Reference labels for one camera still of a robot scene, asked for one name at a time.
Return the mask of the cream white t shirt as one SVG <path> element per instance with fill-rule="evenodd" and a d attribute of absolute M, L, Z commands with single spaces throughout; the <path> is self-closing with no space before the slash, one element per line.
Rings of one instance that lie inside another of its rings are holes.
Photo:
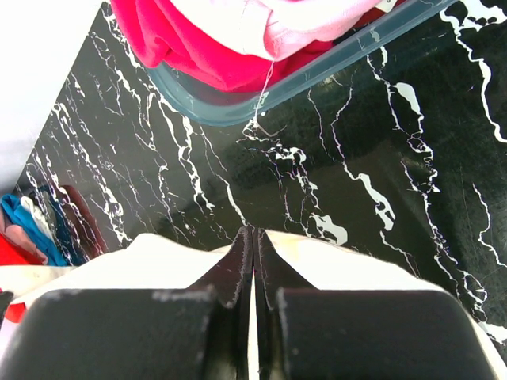
<path fill-rule="evenodd" d="M 503 379 L 446 290 L 323 241 L 241 228 L 213 252 L 153 234 L 22 296 L 4 379 Z"/>

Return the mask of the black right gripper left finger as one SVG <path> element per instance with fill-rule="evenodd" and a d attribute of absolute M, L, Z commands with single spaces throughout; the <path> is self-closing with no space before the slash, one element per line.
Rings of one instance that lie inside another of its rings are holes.
<path fill-rule="evenodd" d="M 21 297 L 4 379 L 246 379 L 253 231 L 222 252 L 142 234 Z"/>

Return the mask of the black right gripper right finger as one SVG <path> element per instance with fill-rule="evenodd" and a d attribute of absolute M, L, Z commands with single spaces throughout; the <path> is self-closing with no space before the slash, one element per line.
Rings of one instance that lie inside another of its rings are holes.
<path fill-rule="evenodd" d="M 261 379 L 503 379 L 506 365 L 446 290 L 323 241 L 256 229 Z"/>

